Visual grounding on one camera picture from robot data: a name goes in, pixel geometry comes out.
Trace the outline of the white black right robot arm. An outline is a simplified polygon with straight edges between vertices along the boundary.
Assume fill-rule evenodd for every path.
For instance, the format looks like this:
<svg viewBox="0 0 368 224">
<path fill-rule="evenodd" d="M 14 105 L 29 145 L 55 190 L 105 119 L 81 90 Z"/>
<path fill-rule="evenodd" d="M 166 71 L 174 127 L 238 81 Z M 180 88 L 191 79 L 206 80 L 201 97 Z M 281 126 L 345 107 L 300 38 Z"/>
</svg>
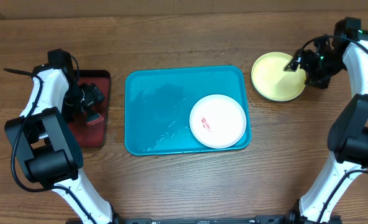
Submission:
<svg viewBox="0 0 368 224">
<path fill-rule="evenodd" d="M 284 71 L 306 72 L 305 84 L 328 87 L 341 70 L 349 74 L 352 99 L 328 133 L 328 158 L 313 185 L 276 223 L 340 223 L 331 212 L 351 183 L 368 174 L 368 30 L 361 20 L 347 17 L 336 23 L 333 35 L 310 41 L 316 50 L 302 47 Z"/>
</svg>

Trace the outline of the yellow-green plastic plate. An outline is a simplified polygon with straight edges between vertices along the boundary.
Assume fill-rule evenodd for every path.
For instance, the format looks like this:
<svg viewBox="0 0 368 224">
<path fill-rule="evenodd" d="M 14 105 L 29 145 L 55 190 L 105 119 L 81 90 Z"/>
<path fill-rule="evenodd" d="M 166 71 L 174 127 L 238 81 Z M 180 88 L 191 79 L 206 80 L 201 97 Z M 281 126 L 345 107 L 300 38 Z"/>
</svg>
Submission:
<svg viewBox="0 0 368 224">
<path fill-rule="evenodd" d="M 252 66 L 251 80 L 265 98 L 284 102 L 298 97 L 305 89 L 306 73 L 302 69 L 286 72 L 284 68 L 292 56 L 283 52 L 269 52 L 260 56 Z"/>
</svg>

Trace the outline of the pink white plastic plate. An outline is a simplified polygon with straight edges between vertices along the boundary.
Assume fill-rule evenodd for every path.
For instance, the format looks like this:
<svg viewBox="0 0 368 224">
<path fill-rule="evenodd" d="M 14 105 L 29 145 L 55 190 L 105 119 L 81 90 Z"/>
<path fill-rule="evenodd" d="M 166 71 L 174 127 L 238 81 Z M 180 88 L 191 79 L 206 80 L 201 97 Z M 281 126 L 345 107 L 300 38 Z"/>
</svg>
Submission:
<svg viewBox="0 0 368 224">
<path fill-rule="evenodd" d="M 224 149 L 242 138 L 247 121 L 236 100 L 226 95 L 208 95 L 191 109 L 189 124 L 200 143 L 212 149 Z"/>
</svg>

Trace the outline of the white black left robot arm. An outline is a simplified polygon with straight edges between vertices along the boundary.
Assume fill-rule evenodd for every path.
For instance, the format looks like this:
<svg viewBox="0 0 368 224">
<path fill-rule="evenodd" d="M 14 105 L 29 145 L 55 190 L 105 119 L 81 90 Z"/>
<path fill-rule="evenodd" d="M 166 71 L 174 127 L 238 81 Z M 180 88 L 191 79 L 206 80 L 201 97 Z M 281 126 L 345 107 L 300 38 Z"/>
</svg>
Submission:
<svg viewBox="0 0 368 224">
<path fill-rule="evenodd" d="M 48 62 L 31 72 L 10 69 L 33 81 L 29 102 L 4 130 L 12 147 L 11 172 L 16 184 L 19 165 L 39 192 L 53 191 L 79 216 L 79 223 L 122 223 L 83 169 L 83 147 L 102 147 L 106 138 L 111 76 L 106 70 L 82 70 L 62 49 L 47 53 Z"/>
</svg>

